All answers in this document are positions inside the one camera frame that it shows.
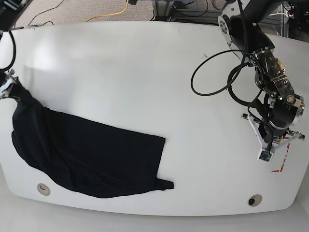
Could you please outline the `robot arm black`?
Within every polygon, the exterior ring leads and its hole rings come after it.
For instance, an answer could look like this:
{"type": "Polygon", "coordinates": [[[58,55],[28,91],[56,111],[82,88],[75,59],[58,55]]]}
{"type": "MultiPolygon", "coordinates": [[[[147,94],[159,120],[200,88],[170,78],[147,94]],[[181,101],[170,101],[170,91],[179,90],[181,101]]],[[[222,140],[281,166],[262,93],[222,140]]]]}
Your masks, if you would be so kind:
{"type": "Polygon", "coordinates": [[[305,136],[290,129],[305,110],[304,98],[297,95],[285,74],[281,61],[273,55],[273,42],[263,33],[259,23],[270,15],[280,0],[228,0],[218,16],[218,25],[229,46],[241,60],[229,74],[227,85],[212,93],[192,91],[199,96],[213,96],[228,90],[238,104],[247,107],[248,120],[260,144],[258,159],[270,162],[275,152],[293,139],[305,136]],[[256,96],[251,102],[239,99],[232,84],[247,66],[255,68],[255,84],[264,100],[256,96]]]}
{"type": "Polygon", "coordinates": [[[1,0],[0,1],[0,38],[3,33],[9,33],[13,44],[13,57],[11,62],[0,70],[0,98],[8,98],[13,85],[18,84],[18,78],[13,77],[14,70],[12,66],[16,59],[16,43],[12,34],[12,28],[15,22],[20,18],[32,0],[1,0]]]}

